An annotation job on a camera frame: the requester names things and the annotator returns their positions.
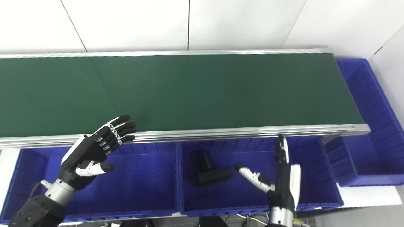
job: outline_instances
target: green conveyor belt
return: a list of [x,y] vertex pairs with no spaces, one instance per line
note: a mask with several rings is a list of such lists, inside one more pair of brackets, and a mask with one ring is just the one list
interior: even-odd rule
[[0,137],[363,123],[331,53],[0,59]]

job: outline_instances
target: palm of robotic hand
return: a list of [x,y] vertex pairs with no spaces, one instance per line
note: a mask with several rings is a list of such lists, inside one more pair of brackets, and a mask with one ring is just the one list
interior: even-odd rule
[[97,175],[114,169],[111,162],[104,162],[107,155],[114,152],[127,141],[135,139],[135,124],[127,122],[129,115],[117,117],[98,129],[93,135],[83,135],[71,147],[62,159],[62,167],[57,178],[82,190],[88,186]]
[[99,174],[114,169],[104,162],[107,155],[127,141],[135,139],[135,124],[127,122],[129,115],[117,117],[93,135],[82,135],[62,159],[57,180],[52,184],[42,181],[45,194],[28,199],[10,220],[11,227],[56,227],[65,218],[65,206],[72,196],[87,187]]
[[278,153],[276,161],[279,163],[276,185],[261,173],[241,163],[236,163],[234,168],[268,195],[270,200],[268,226],[292,227],[300,196],[301,168],[299,164],[289,163],[288,143],[283,135],[278,135],[278,140],[275,140],[275,150]]

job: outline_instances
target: black robotic palm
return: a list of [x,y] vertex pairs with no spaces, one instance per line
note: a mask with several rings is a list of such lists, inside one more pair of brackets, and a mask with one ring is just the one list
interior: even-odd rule
[[65,218],[65,205],[76,191],[87,187],[97,175],[110,172],[114,165],[104,162],[107,155],[125,142],[133,141],[134,123],[129,115],[117,117],[93,135],[82,135],[62,159],[57,180],[45,194],[28,199],[10,220],[11,227],[55,227]]

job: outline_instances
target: floor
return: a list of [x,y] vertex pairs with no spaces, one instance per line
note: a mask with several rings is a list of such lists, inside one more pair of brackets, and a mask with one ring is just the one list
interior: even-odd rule
[[[229,227],[242,227],[245,218],[242,218],[237,215],[231,216],[221,216],[223,220],[226,220],[226,224]],[[267,222],[267,217],[265,214],[256,214],[254,218],[261,220],[262,222]],[[155,227],[197,227],[198,226],[198,217],[172,217],[172,218],[157,218],[153,219]],[[302,219],[306,224],[309,224],[311,227],[316,227],[316,222],[314,218]],[[103,221],[97,222],[87,222],[78,226],[72,227],[101,227],[105,226]],[[246,227],[264,227],[264,224],[261,224],[255,220],[250,221],[250,226]]]

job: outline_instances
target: black object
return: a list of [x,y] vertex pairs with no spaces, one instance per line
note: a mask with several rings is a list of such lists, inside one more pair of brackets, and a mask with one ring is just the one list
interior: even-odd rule
[[278,180],[276,182],[275,191],[268,191],[268,198],[271,201],[272,207],[279,206],[286,208],[295,214],[295,199],[290,191],[291,164],[286,159],[286,152],[289,152],[289,150],[285,151],[284,149],[283,135],[278,135],[278,140],[275,141],[275,150],[278,153],[276,159],[279,162]]
[[199,227],[229,227],[220,216],[199,217]]
[[155,227],[151,219],[136,219],[123,221],[119,227]]
[[208,151],[197,151],[195,154],[196,168],[198,175],[196,177],[196,186],[203,187],[217,182],[230,179],[233,174],[231,167],[215,168]]
[[10,220],[10,227],[58,226],[65,219],[65,207],[45,195],[29,198]]
[[[109,122],[113,127],[116,127],[130,120],[129,115],[123,115]],[[116,129],[118,133],[134,133],[136,125],[132,122],[126,122],[121,127]],[[127,142],[135,139],[134,135],[127,135],[121,139],[121,142]],[[103,149],[103,146],[109,146],[108,150]],[[57,175],[58,179],[67,183],[77,191],[87,187],[95,179],[96,176],[82,177],[77,175],[76,167],[85,161],[104,162],[107,155],[120,146],[118,138],[112,129],[108,126],[103,126],[93,135],[84,135],[83,141],[76,147],[73,153],[62,163],[60,171]]]

